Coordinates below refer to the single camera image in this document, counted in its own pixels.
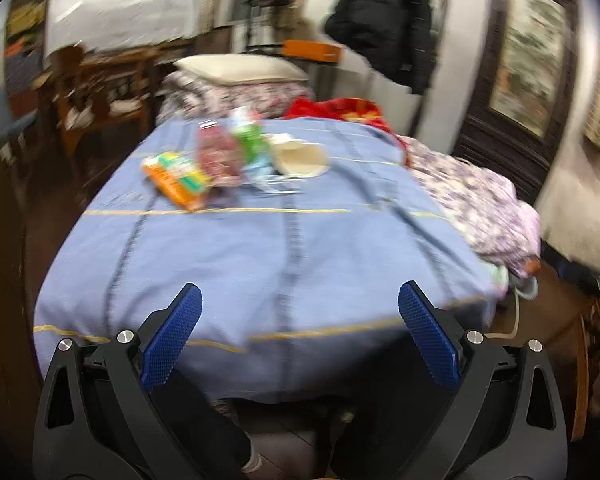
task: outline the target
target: blue gripper pad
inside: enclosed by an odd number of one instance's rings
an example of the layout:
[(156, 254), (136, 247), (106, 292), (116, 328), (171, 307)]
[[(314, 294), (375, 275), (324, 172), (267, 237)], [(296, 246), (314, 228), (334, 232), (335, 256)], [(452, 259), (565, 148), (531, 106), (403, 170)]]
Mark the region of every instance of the blue gripper pad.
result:
[(200, 289), (187, 283), (167, 311), (169, 312), (166, 319), (142, 352), (140, 381), (148, 392), (154, 386), (167, 381), (187, 339), (200, 319), (202, 313)]
[(433, 308), (415, 282), (401, 286), (398, 309), (429, 373), (439, 386), (455, 389), (461, 379), (458, 351), (437, 322)]

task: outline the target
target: beige bowl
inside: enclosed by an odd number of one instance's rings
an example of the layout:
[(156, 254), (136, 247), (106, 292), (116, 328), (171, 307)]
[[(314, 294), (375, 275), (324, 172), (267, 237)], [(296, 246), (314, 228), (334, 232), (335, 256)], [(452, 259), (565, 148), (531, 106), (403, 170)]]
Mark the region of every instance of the beige bowl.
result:
[(329, 158), (318, 142), (294, 139), (272, 144), (271, 151), (276, 169), (286, 176), (310, 178), (329, 169)]

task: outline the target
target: painting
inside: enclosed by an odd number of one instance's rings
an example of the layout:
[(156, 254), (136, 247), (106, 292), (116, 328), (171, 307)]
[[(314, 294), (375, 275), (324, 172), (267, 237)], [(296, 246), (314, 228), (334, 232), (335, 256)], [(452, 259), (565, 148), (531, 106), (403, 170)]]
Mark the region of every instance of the painting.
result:
[(543, 137), (562, 73), (566, 12), (553, 0), (509, 0), (507, 14), (490, 108)]

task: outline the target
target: silver bolt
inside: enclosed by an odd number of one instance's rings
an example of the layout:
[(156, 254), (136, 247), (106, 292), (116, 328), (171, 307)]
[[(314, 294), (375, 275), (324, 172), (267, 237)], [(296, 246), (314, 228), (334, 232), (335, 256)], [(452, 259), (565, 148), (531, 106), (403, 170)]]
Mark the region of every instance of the silver bolt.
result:
[(539, 342), (538, 339), (530, 339), (529, 348), (531, 348), (534, 352), (540, 352), (542, 351), (542, 343)]
[(74, 344), (74, 342), (70, 339), (62, 339), (62, 341), (58, 343), (58, 350), (61, 352), (66, 352), (69, 348), (71, 348), (72, 344)]
[(128, 343), (134, 338), (134, 333), (131, 330), (123, 330), (116, 338), (119, 343)]
[(484, 341), (484, 336), (477, 330), (469, 330), (469, 332), (466, 333), (466, 338), (474, 345), (479, 345)]

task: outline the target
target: white pillow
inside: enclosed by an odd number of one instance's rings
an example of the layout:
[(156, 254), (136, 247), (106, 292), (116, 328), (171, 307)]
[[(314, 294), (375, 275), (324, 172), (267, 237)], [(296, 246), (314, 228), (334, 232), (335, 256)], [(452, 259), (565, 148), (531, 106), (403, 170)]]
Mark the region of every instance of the white pillow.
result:
[(199, 54), (183, 57), (174, 65), (222, 86), (309, 79), (306, 72), (284, 59), (257, 54)]

